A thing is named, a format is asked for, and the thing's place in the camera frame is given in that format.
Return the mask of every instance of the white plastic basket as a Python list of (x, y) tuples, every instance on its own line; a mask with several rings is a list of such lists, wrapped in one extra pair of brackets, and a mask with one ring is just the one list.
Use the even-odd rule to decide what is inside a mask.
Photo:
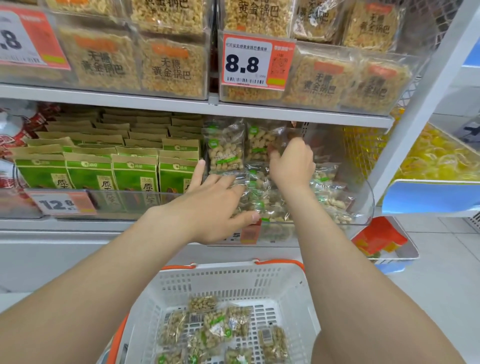
[[(234, 338), (228, 345), (252, 348), (256, 364), (264, 363), (258, 331), (270, 325), (285, 330), (292, 363), (310, 363), (320, 325), (302, 263), (256, 260), (184, 268), (189, 270), (159, 272), (133, 306), (128, 319), (133, 320), (133, 331), (125, 364), (153, 364), (159, 348), (158, 328), (166, 313), (186, 308), (190, 296), (205, 295), (217, 296), (220, 304), (233, 302), (254, 308), (248, 338)], [(186, 330), (193, 333), (199, 327), (200, 324), (189, 324)], [(223, 361), (223, 356), (218, 356), (207, 363)]]

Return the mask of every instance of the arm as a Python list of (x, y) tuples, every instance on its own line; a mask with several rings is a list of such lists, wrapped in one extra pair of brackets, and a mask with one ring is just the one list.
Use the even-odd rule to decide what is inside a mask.
[(427, 314), (323, 210), (309, 188), (314, 168), (312, 151), (299, 138), (282, 157), (271, 153), (270, 175), (293, 217), (322, 327), (312, 363), (463, 363)]
[(189, 191), (0, 315), (3, 363), (95, 363), (137, 297), (188, 242), (214, 243), (260, 218), (229, 218), (243, 192), (200, 161)]

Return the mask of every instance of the barcode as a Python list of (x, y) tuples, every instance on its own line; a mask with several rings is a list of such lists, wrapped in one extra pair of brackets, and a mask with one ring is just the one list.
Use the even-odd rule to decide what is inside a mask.
[(269, 329), (264, 328), (263, 330), (260, 331), (260, 334), (262, 335), (262, 340), (265, 344), (269, 344), (273, 342), (272, 333), (270, 332)]
[(239, 82), (241, 84), (264, 85), (265, 80), (257, 80), (255, 78), (227, 77), (228, 82)]
[(19, 63), (38, 63), (43, 64), (43, 61), (37, 57), (17, 57), (13, 54), (2, 54), (2, 61), (19, 62)]
[(203, 322), (204, 316), (201, 314), (190, 314), (190, 323), (197, 324)]
[(172, 314), (172, 313), (169, 312), (169, 313), (167, 313), (167, 314), (165, 315), (165, 320), (163, 320), (163, 323), (164, 323), (165, 325), (168, 323), (168, 319), (170, 319), (170, 315), (171, 315), (171, 314)]

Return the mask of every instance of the orange basket handle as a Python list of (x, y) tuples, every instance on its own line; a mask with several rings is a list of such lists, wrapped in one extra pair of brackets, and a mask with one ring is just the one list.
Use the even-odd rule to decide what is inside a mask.
[[(197, 265), (195, 263), (190, 263), (189, 266), (164, 266), (161, 270), (170, 270), (170, 269), (195, 269)], [(118, 330), (113, 335), (112, 346), (110, 348), (110, 353), (108, 353), (107, 364), (115, 364), (117, 361), (117, 356), (120, 350), (121, 338), (125, 330), (125, 325), (127, 324), (129, 313), (125, 316), (121, 322)]]
[(295, 265), (298, 265), (301, 268), (301, 270), (305, 272), (305, 266), (303, 265), (303, 263), (294, 259), (271, 259), (271, 260), (264, 260), (264, 261), (260, 261), (260, 259), (254, 259), (253, 262), (258, 266), (261, 266), (263, 264), (277, 264), (277, 263), (295, 264)]

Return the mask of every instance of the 12.8 price tag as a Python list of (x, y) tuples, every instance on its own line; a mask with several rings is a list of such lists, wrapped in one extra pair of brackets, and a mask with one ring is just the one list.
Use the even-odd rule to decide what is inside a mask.
[(224, 34), (223, 85), (284, 90), (295, 41)]
[(0, 62), (70, 69), (45, 14), (13, 4), (0, 5)]
[(45, 215), (96, 215), (87, 192), (26, 190)]

